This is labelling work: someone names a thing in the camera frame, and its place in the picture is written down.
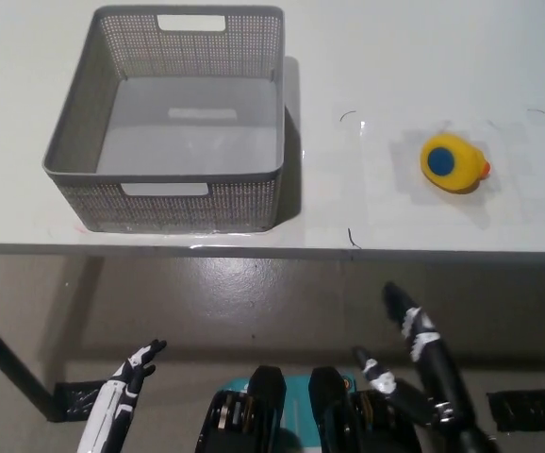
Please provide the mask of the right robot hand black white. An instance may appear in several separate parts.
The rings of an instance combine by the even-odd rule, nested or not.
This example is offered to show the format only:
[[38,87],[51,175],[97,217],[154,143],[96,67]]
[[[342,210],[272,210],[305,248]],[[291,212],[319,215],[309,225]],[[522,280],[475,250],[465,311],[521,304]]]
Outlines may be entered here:
[[475,424],[475,413],[450,351],[435,325],[405,290],[389,281],[382,290],[388,318],[400,329],[423,389],[395,375],[363,346],[352,349],[370,387],[411,422],[429,428],[460,430]]

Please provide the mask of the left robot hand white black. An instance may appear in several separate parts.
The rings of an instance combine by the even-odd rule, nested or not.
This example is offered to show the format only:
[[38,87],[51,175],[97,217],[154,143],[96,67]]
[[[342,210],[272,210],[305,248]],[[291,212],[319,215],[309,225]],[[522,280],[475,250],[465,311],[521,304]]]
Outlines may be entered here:
[[167,345],[155,339],[124,360],[102,385],[82,433],[77,453],[122,451],[144,380],[156,366],[154,357]]

